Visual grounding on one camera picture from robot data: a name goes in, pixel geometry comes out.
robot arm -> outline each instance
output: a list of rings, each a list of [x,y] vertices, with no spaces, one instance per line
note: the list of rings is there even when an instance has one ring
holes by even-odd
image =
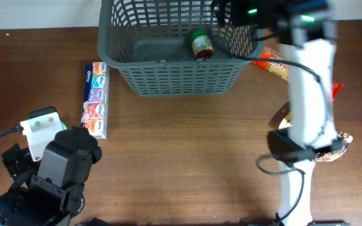
[[[3,154],[15,180],[0,196],[0,225],[67,226],[85,205],[84,182],[101,156],[97,140],[80,128],[58,132],[39,162],[32,162],[27,148],[14,145]]]
[[[270,28],[279,37],[279,49],[290,67],[289,96],[292,125],[272,131],[268,145],[278,160],[282,197],[277,213],[284,226],[312,221],[310,182],[316,153],[341,149],[332,112],[332,66],[336,25],[326,0],[230,0],[233,25]],[[219,12],[224,11],[219,4]],[[222,24],[224,17],[218,16]],[[256,60],[241,57],[243,60]]]

white mount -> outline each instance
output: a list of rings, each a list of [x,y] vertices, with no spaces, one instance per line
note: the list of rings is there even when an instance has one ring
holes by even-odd
[[[56,112],[22,121],[20,125],[23,127],[23,135],[28,139],[33,161],[41,160],[47,144],[54,140],[56,133],[62,131],[61,121]]]

snack package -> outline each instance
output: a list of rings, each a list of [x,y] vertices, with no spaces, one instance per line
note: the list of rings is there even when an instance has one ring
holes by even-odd
[[[268,46],[265,46],[265,49],[263,50],[260,58],[262,59],[276,59],[276,60],[284,60],[284,57],[281,53],[277,52],[276,50],[273,50],[269,48]],[[288,81],[288,67],[289,65],[285,65],[282,63],[273,63],[273,62],[258,62],[254,61],[253,64],[268,70],[271,73],[274,73],[275,75],[278,75],[283,80]],[[339,91],[343,88],[344,84],[341,84],[339,82],[333,81],[332,83],[332,94],[333,97],[339,93]]]
[[[337,151],[331,151],[330,153],[318,153],[317,157],[315,158],[318,162],[331,162],[335,161],[336,159],[340,158],[344,153],[346,153],[349,144],[353,142],[353,137],[350,136],[346,132],[337,132],[337,137],[343,140],[343,147]]]
[[[81,126],[96,139],[107,139],[109,70],[103,62],[86,65]]]

white bracket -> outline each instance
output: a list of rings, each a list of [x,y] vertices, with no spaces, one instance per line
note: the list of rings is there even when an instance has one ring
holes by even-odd
[[[309,72],[297,67],[290,67],[289,94],[292,111],[291,127],[288,130],[289,138],[297,145],[305,147],[306,144],[319,136],[327,114],[325,101],[332,101],[332,66],[336,46],[327,40],[313,40],[304,43],[303,48],[292,45],[279,45],[286,60],[301,63],[315,71],[319,76],[328,96],[325,100],[321,86]],[[282,122],[283,127],[289,126],[287,121]],[[323,148],[331,145],[336,139],[336,130],[333,119],[328,119],[324,133],[311,144],[313,148]],[[311,176],[315,161],[300,161],[294,167],[305,172],[304,189],[301,199],[291,214],[282,222],[286,226],[303,226],[312,221],[310,212]],[[281,171],[290,170],[286,164],[279,162]],[[291,172],[280,176],[282,185],[282,198],[278,214],[283,217],[293,207],[302,183],[300,173]]]
[[[41,160],[47,144],[54,140],[56,133],[63,130],[56,112],[22,121],[20,125],[23,127],[23,135],[28,139],[33,161]]]

jar lid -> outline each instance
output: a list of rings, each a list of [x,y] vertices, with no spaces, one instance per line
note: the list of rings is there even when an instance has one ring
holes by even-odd
[[[191,42],[200,35],[209,35],[209,34],[205,30],[202,30],[202,29],[196,30],[196,31],[192,32]]]

